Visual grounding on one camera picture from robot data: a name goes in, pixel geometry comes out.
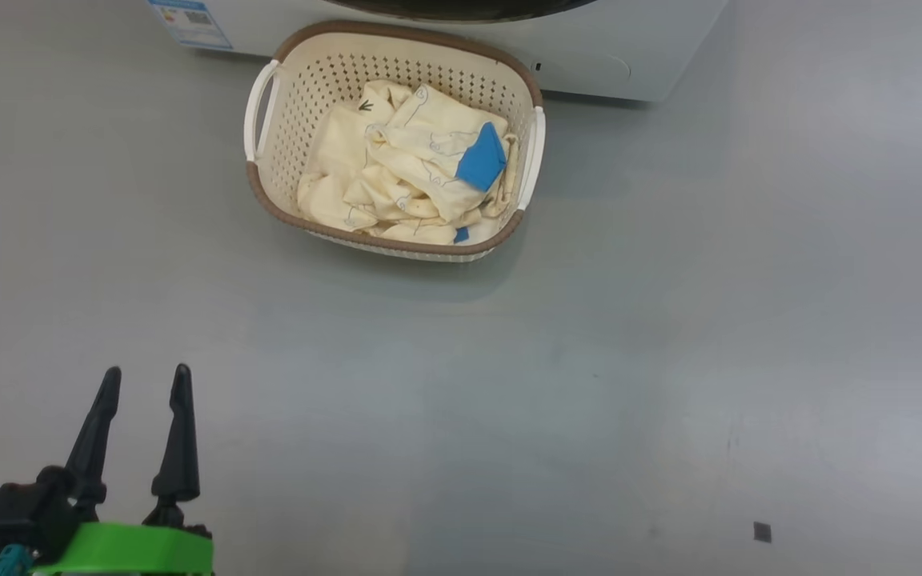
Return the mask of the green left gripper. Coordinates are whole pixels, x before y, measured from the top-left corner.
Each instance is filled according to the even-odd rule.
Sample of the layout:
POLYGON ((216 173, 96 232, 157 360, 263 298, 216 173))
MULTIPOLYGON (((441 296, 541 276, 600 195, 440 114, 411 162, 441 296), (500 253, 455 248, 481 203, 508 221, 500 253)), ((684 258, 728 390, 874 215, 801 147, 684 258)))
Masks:
POLYGON ((151 482, 156 506, 147 522, 93 520, 106 500, 102 481, 110 424, 117 413, 122 371, 106 370, 66 462, 73 474, 77 525, 54 560, 36 560, 30 575, 213 575, 214 541, 205 525, 186 520, 180 504, 200 496, 193 374, 186 364, 174 372, 172 420, 160 470, 151 482))

